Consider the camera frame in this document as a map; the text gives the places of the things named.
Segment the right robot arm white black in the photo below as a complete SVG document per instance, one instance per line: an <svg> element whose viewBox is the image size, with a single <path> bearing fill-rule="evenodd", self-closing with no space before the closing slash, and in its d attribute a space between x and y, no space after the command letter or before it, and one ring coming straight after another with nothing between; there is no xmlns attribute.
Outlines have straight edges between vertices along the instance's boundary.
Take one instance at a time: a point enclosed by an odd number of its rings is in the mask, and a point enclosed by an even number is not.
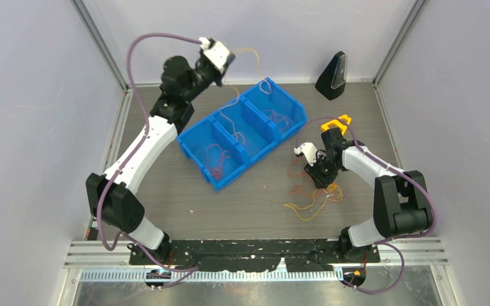
<svg viewBox="0 0 490 306"><path fill-rule="evenodd" d="M347 140L340 129L321 133L324 148L311 142L294 148L297 157L304 157L305 172L316 188L324 189L342 171L352 171L373 188L373 215L370 219L344 228L337 241L339 255L356 261L378 242L405 235L425 233L434 224L434 210L426 191L426 182L419 171L404 171L371 153L358 140Z"/></svg>

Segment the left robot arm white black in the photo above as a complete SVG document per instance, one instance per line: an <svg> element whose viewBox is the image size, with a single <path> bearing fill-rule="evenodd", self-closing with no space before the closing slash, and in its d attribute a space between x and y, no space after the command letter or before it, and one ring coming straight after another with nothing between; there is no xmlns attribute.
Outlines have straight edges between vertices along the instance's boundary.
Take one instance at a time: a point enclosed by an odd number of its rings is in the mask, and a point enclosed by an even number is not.
<svg viewBox="0 0 490 306"><path fill-rule="evenodd" d="M205 55L194 66L180 55L167 59L161 75L161 94L148 114L148 123L111 167L101 175L90 174L86 180L93 217L143 245L153 263L162 264L169 258L168 235L146 218L137 190L155 160L189 122L194 112L191 102L211 84L221 86L234 59L234 54L221 59L222 70Z"/></svg>

